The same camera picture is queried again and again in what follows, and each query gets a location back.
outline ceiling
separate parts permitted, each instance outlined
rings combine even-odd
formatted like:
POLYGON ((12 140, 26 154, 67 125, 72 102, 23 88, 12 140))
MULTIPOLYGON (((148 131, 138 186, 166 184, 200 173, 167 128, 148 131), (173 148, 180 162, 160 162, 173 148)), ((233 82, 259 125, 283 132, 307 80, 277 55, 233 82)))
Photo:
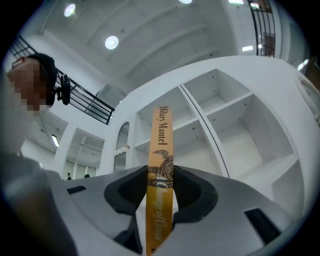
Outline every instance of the ceiling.
POLYGON ((221 1, 74 0, 75 13, 65 17, 69 2, 58 0, 44 27, 132 91, 176 68, 236 54, 221 1), (105 47, 109 36, 119 39, 113 50, 105 47))
MULTIPOLYGON (((47 111, 41 115, 38 122, 32 123, 32 128, 27 138, 39 146, 56 153, 55 146, 51 135, 55 135, 60 141, 68 123, 47 111)), ((98 167, 100 165, 101 153, 104 146, 104 140, 77 129, 70 148, 67 159, 79 164, 98 167)))

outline white pillar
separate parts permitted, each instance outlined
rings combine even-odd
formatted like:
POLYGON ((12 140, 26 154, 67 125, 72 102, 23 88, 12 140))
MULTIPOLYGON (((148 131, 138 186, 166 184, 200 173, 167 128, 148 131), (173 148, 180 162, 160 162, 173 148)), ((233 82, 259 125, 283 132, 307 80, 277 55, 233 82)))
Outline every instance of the white pillar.
POLYGON ((75 180, 76 179, 76 175, 77 175, 77 168, 78 168, 78 163, 75 162, 73 165, 73 173, 72 173, 72 179, 75 180))
POLYGON ((55 152, 55 156, 53 159, 53 167, 54 171, 62 175, 65 167, 65 163, 68 156, 69 147, 72 143, 72 140, 74 138, 74 135, 76 133, 77 127, 74 124, 68 124, 66 129, 64 130, 64 133, 62 135, 62 138, 59 142, 59 147, 57 148, 55 152))

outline black metal railing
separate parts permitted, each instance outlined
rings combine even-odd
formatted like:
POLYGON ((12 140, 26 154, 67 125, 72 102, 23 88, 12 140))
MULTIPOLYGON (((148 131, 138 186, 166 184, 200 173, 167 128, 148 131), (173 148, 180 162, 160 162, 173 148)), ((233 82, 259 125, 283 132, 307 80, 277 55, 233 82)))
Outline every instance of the black metal railing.
POLYGON ((253 18, 256 55, 275 57, 275 19, 269 0, 247 0, 253 18))
MULTIPOLYGON (((17 36, 12 43, 9 51, 16 59, 27 57, 37 52, 20 35, 17 36)), ((61 76, 63 72, 58 68, 56 70, 58 73, 56 82, 60 85, 59 76, 61 76)), ((97 95, 93 95, 83 88, 70 77, 69 79, 71 83, 70 104, 107 125, 115 109, 99 99, 97 95)))

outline snake illustration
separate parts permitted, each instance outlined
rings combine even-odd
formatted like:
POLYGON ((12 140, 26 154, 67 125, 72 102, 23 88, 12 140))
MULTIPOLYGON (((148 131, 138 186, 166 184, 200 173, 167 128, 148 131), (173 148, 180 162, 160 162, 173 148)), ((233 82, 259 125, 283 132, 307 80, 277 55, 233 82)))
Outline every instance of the snake illustration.
POLYGON ((173 181, 174 181, 174 156, 168 155, 169 152, 166 150, 156 150, 153 152, 154 154, 162 155, 163 162, 160 164, 159 167, 149 166, 148 173, 149 174, 156 174, 156 176, 152 178, 148 178, 147 184, 149 186, 157 186, 157 182, 161 181, 167 184, 168 188, 173 188, 173 181), (161 176, 166 178, 167 180, 157 180, 157 177, 161 176))

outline person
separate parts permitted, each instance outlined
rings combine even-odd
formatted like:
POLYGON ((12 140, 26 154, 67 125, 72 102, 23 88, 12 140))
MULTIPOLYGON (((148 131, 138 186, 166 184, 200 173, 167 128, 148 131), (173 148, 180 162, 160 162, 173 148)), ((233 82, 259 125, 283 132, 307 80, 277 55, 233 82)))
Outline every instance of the person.
POLYGON ((32 122, 55 101, 55 60, 43 53, 21 57, 0 70, 0 152, 20 152, 32 122))

